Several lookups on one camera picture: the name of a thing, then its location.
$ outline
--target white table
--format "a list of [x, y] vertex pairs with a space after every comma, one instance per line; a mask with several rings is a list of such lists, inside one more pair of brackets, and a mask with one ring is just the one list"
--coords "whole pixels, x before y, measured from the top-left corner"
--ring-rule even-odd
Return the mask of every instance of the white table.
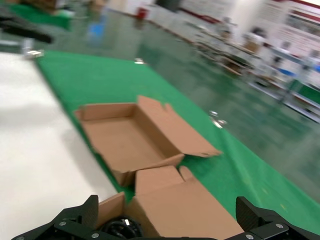
[[116, 190], [34, 63], [0, 53], [0, 238]]

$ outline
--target brown cardboard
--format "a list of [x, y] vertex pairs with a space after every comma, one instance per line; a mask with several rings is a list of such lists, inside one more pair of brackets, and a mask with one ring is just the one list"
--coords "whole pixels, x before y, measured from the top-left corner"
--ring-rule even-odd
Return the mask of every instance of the brown cardboard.
[[254, 54], [257, 54], [260, 50], [260, 45], [252, 41], [247, 41], [243, 47]]
[[141, 224], [145, 237], [223, 240], [243, 232], [186, 167], [179, 171], [174, 166], [138, 171], [129, 206], [124, 210], [121, 194], [107, 199], [99, 206], [99, 225], [124, 212]]
[[47, 13], [53, 13], [57, 7], [57, 0], [23, 0], [22, 2], [33, 5]]
[[148, 97], [139, 96], [137, 104], [85, 105], [76, 116], [122, 186], [133, 184], [138, 170], [178, 165], [184, 154], [220, 153], [169, 104], [163, 106]]

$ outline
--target factory floor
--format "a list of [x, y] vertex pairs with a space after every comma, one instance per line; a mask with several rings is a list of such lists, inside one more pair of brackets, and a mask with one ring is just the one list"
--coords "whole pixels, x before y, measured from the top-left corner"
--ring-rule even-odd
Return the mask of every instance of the factory floor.
[[79, 8], [69, 32], [46, 26], [56, 41], [36, 46], [130, 61], [143, 59], [204, 111], [217, 112], [228, 122], [225, 127], [231, 134], [320, 203], [319, 124], [252, 89], [247, 79], [225, 72], [151, 23], [111, 11], [87, 14]]

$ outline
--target green mat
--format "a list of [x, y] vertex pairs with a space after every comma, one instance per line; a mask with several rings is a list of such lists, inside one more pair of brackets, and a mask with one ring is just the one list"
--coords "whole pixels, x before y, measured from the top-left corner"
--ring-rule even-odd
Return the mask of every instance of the green mat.
[[64, 15], [50, 15], [35, 7], [23, 4], [12, 4], [10, 5], [10, 10], [36, 24], [53, 25], [66, 30], [70, 29], [70, 17]]
[[[133, 61], [48, 51], [36, 63], [61, 101], [66, 113], [83, 134], [73, 112], [90, 103], [135, 102], [137, 95], [170, 103], [217, 149], [221, 156], [187, 156], [182, 162], [235, 217], [237, 196], [272, 209], [289, 222], [320, 234], [320, 205], [270, 165], [256, 156], [225, 129], [215, 127], [208, 115], [147, 65]], [[133, 187], [120, 187], [97, 156], [118, 191], [133, 196]]]

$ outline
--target red object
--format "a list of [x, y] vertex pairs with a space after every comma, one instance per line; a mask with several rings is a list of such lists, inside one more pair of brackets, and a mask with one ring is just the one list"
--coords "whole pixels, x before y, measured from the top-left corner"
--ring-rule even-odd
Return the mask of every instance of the red object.
[[137, 13], [136, 13], [136, 18], [143, 20], [147, 17], [148, 13], [149, 13], [148, 9], [145, 9], [143, 7], [139, 7], [137, 10]]

